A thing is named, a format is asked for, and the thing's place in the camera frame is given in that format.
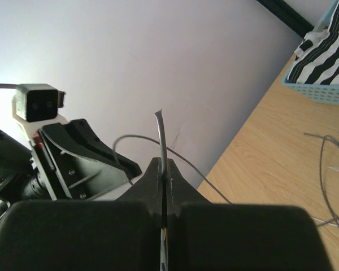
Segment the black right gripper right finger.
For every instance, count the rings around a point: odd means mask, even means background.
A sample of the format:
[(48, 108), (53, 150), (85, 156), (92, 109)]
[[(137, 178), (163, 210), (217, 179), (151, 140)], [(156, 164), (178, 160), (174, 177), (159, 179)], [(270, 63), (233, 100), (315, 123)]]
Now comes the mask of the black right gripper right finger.
[(167, 270), (332, 270), (297, 206), (210, 203), (167, 162)]

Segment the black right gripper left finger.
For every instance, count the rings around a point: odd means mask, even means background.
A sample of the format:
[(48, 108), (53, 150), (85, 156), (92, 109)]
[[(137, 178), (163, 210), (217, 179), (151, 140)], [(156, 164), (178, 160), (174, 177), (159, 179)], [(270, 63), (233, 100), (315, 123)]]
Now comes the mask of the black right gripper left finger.
[(33, 200), (0, 222), (0, 270), (161, 270), (160, 160), (143, 183), (150, 194), (115, 201)]

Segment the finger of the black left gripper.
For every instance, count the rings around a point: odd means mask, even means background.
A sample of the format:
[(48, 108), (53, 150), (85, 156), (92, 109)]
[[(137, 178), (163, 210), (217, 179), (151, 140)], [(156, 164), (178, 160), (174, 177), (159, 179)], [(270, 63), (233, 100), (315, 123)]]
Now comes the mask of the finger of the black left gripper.
[(141, 175), (140, 166), (134, 161), (117, 154), (103, 143), (85, 119), (72, 120), (64, 125), (64, 128), (76, 143), (98, 155), (109, 165), (123, 171), (129, 180)]
[(64, 125), (41, 127), (41, 139), (36, 140), (37, 165), (45, 171), (47, 189), (55, 200), (92, 200), (130, 182), (123, 171), (76, 143)]

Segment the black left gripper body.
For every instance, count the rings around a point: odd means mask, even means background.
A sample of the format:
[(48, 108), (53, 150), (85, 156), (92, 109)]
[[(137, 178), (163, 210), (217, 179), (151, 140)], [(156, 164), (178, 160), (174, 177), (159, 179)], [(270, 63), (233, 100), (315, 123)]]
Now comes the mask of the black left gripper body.
[(15, 203), (31, 200), (55, 200), (44, 180), (45, 171), (33, 166), (33, 154), (39, 149), (35, 140), (41, 135), (36, 131), (29, 140), (30, 150), (0, 130), (0, 221)]

